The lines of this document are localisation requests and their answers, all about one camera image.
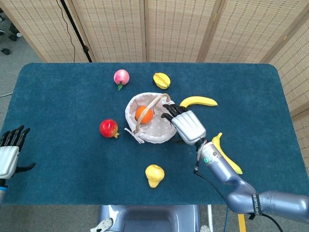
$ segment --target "orange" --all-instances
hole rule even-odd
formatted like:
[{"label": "orange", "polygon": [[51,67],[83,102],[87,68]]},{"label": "orange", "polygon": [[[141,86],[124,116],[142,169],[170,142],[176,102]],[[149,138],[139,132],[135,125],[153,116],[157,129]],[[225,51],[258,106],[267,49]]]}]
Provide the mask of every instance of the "orange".
[{"label": "orange", "polygon": [[[138,120],[140,118],[140,115],[142,114],[142,112],[144,111],[144,109],[146,109],[146,106],[140,106],[135,113],[135,119]],[[141,124],[146,124],[149,123],[151,121],[151,119],[153,119],[154,117],[154,113],[152,110],[148,110],[147,113],[145,114],[145,116],[143,117],[142,121],[140,122]]]}]

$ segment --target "floor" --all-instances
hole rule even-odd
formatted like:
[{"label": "floor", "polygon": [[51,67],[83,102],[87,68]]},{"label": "floor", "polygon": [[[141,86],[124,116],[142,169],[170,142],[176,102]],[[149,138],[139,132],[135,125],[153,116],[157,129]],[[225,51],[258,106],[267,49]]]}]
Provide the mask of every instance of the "floor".
[{"label": "floor", "polygon": [[[0,22],[0,28],[9,28],[9,19]],[[41,62],[24,38],[16,42],[6,36],[0,36],[0,46],[11,50],[6,56],[0,53],[0,95],[13,92],[20,69],[30,62]],[[2,128],[11,96],[0,98],[0,129]],[[97,205],[4,205],[0,210],[1,232],[11,231],[66,231],[86,232],[97,225],[99,206]],[[207,225],[206,206],[200,206],[201,223]],[[225,205],[213,205],[213,224],[215,232],[224,231]],[[249,232],[278,232],[268,218],[247,219]],[[309,225],[274,217],[285,232],[309,231]],[[230,212],[228,231],[239,232],[237,214]]]}]

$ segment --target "black pole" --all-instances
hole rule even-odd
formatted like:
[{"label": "black pole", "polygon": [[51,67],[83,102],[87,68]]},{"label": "black pole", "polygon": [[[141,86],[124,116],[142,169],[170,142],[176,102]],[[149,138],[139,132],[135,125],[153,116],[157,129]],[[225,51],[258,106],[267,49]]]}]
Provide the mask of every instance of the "black pole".
[{"label": "black pole", "polygon": [[64,11],[66,12],[66,14],[67,14],[67,16],[68,16],[68,18],[69,18],[69,20],[70,20],[70,22],[71,22],[71,24],[72,24],[72,27],[73,27],[73,29],[74,29],[74,31],[75,31],[75,34],[77,35],[77,38],[78,38],[79,42],[81,43],[81,46],[82,46],[83,51],[85,52],[85,54],[86,54],[86,56],[87,56],[87,58],[88,58],[88,61],[89,61],[89,62],[92,62],[92,59],[91,59],[91,57],[90,57],[90,55],[89,55],[89,53],[88,53],[89,48],[84,44],[84,42],[83,42],[83,40],[82,40],[82,38],[81,38],[81,35],[80,35],[79,32],[78,32],[78,29],[77,29],[77,27],[76,27],[76,25],[75,25],[75,23],[74,23],[74,20],[73,20],[73,18],[72,18],[72,16],[71,16],[71,13],[70,13],[70,11],[69,11],[69,9],[68,9],[68,7],[67,7],[65,1],[64,1],[64,0],[60,0],[60,2],[61,2],[62,6],[63,6],[63,9],[64,9]]}]

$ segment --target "banana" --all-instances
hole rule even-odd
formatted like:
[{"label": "banana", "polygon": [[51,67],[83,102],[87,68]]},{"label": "banana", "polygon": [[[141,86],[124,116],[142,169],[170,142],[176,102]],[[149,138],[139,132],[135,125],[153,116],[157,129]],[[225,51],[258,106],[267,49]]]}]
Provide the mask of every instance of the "banana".
[{"label": "banana", "polygon": [[167,89],[170,85],[170,78],[165,73],[157,72],[154,74],[154,82],[161,89]]},{"label": "banana", "polygon": [[221,138],[222,133],[220,132],[217,136],[213,137],[212,139],[212,143],[214,144],[214,146],[218,149],[218,151],[220,151],[221,155],[224,157],[224,159],[228,162],[228,164],[234,169],[234,171],[237,174],[242,174],[242,170],[241,168],[235,164],[229,157],[226,156],[226,154],[224,154],[223,150],[220,147],[220,138]]},{"label": "banana", "polygon": [[189,98],[186,98],[180,103],[180,106],[188,107],[189,105],[193,104],[200,104],[200,105],[207,105],[207,106],[216,106],[218,103],[211,99],[211,98],[205,98],[201,96],[192,96]]}]

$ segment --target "red pomegranate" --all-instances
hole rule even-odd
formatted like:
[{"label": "red pomegranate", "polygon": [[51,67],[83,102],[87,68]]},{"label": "red pomegranate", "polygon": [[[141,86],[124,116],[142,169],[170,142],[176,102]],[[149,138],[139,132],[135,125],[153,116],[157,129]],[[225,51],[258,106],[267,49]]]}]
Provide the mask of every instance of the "red pomegranate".
[{"label": "red pomegranate", "polygon": [[104,120],[100,124],[100,133],[106,138],[118,138],[118,124],[112,119]]}]

